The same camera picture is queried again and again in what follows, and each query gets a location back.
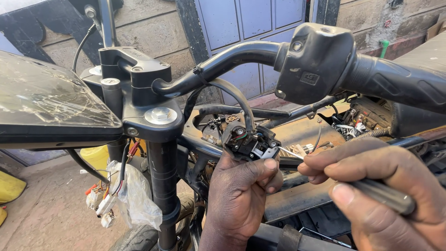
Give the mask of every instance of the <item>motorcycle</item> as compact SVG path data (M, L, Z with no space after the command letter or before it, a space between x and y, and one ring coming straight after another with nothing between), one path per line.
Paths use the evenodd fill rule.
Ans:
M446 185L446 64L440 63L444 57L430 59L438 58L446 33L391 61L358 54L347 29L304 23L290 42L231 46L172 82L169 64L133 47L115 46L112 1L98 3L105 46L99 49L100 67L78 76L75 67L0 51L0 147L67 150L104 184L110 180L74 149L107 144L110 161L136 167L162 211L161 231L148 225L129 229L111 250L192 246L197 251L212 171L223 151L248 161L280 155L284 186L267 196L263 223L247 250L276 250L285 225L305 234L298 250L340 251L354 245L334 239L348 235L350 223L327 195L332 181L312 185L296 172L302 157L313 151L380 138L412 151ZM276 96L302 107L288 112L250 108L234 85L219 78L244 63L274 67L280 72ZM195 105L208 86L229 93L240 106ZM182 110L174 98L188 93ZM349 105L338 109L335 103L341 100ZM202 123L207 116L212 118ZM204 134L201 126L216 130L218 138ZM135 138L146 141L147 156L128 158ZM193 189L193 197L177 195L179 180Z

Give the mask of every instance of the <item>front tire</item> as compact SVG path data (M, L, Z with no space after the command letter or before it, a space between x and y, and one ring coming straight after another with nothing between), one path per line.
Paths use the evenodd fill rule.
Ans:
M187 219L194 212L194 196L191 193L181 192L178 195L181 202L181 211L178 221ZM108 251L157 251L158 231L149 225L130 228L115 242ZM186 248L190 243L190 237L185 239Z

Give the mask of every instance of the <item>plastic bag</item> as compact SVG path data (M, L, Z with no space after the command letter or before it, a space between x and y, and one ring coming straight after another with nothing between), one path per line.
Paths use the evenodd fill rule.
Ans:
M121 163L114 160L107 165L107 170L113 174L121 170ZM119 185L119 176L120 172L111 177L111 191ZM151 225L160 230L163 214L152 201L149 182L138 169L129 164L125 165L125 178L118 193L118 207L130 228L137 225Z

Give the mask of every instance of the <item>front wheel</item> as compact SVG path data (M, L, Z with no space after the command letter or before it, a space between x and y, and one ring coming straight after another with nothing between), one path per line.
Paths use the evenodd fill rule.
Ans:
M188 231L190 217L194 212L194 196L191 193L181 192L178 195L181 202L181 212L178 221L177 234L181 234L179 246L187 249L190 244ZM108 251L158 251L158 231L149 225L137 226L128 229Z

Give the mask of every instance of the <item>throttle grip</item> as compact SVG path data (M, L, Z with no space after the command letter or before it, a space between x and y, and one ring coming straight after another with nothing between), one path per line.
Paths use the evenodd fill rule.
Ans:
M446 72L356 55L341 89L446 114Z

